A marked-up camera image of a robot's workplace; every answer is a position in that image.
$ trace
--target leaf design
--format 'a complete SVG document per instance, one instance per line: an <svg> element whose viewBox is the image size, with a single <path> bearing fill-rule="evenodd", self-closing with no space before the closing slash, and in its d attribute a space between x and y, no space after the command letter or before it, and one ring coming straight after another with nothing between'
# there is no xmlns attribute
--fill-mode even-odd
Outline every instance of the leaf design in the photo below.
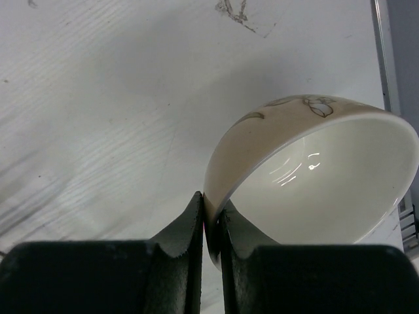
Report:
<svg viewBox="0 0 419 314"><path fill-rule="evenodd" d="M275 106L283 105L284 103L289 103L290 101L293 101L294 99L301 99L301 98L302 98L301 96L289 96L289 97L271 101L270 103L267 103L263 107L275 107Z"/></svg>
<svg viewBox="0 0 419 314"><path fill-rule="evenodd" d="M323 96L304 96L302 103L309 106L311 111L323 118L333 113L333 108L329 106L330 103L336 102L334 99Z"/></svg>
<svg viewBox="0 0 419 314"><path fill-rule="evenodd" d="M235 125L237 125L237 124L239 124L239 123L241 123L241 122L243 122L244 120L251 119L251 118L264 119L264 114L258 113L258 112L248 113L245 116L241 117L241 119L239 119L239 121L237 121L235 124L233 124L232 127L235 126Z"/></svg>

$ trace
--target bowl rim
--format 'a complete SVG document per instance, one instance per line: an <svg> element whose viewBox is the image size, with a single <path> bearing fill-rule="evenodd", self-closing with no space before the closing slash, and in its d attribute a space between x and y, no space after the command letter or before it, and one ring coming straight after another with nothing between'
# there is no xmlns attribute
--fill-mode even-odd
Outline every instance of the bowl rim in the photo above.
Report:
<svg viewBox="0 0 419 314"><path fill-rule="evenodd" d="M257 169L259 168L263 163L265 163L268 159L273 157L273 155L277 154L279 151L284 149L285 147L289 146L292 143L297 142L298 140L302 139L303 137L313 134L319 130L328 128L330 126L334 126L336 124L354 121L354 120L378 120L387 122L390 124L393 124L395 126L399 126L402 130L405 131L406 135L410 137L410 142L412 144L412 152L414 154L413 160L416 160L416 164L413 162L411 165L409 165L409 177L405 179L405 183L399 188L398 193L396 194L398 196L398 199L400 200L406 193L406 191L409 189L411 182L413 181L416 171L418 169L418 162L419 162L419 137L416 133L415 129L404 119L402 119L399 116L396 116L392 113L389 113L388 111L367 111L367 112L359 112L359 113L347 113L342 116L334 117L334 119L330 119L329 121L323 121L322 123L316 124L315 126L312 126L310 128L305 129L304 131L300 132L294 137L291 137L288 141L283 143L282 145L276 147L273 149L269 154L267 154L264 158L259 160L255 163L253 167L249 169L246 173L244 173L237 181L236 183L228 190L228 193L226 193L225 197L221 200L219 206L217 208L214 207L214 210L212 210L212 213L206 213L207 220L208 220L208 230L210 233L212 233L212 230L216 227L217 221L219 219L219 215L221 214L221 211L224 209L224 206L227 204L227 201L231 198L233 193L237 190L237 188ZM386 214L380 219L380 221L377 223L377 225L372 228L368 233L360 237L355 243L358 241L361 241L363 238L367 237L369 234L373 233L374 229L382 223L382 221L390 215L390 213L393 211L393 209L396 207L396 204L393 206L392 209L386 209ZM218 261L218 252L214 251L214 248L216 245L213 245L214 237L208 237L208 249L211 254L211 258L213 261Z"/></svg>

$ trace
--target ceramic bowl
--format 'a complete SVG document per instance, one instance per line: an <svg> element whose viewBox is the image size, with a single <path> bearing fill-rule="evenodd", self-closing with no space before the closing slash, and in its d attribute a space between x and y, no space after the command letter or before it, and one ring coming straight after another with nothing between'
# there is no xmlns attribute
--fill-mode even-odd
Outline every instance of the ceramic bowl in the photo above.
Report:
<svg viewBox="0 0 419 314"><path fill-rule="evenodd" d="M278 243L356 243L398 204L418 162L415 130L381 109L319 95L267 103L239 119L209 161L211 257L229 199Z"/></svg>

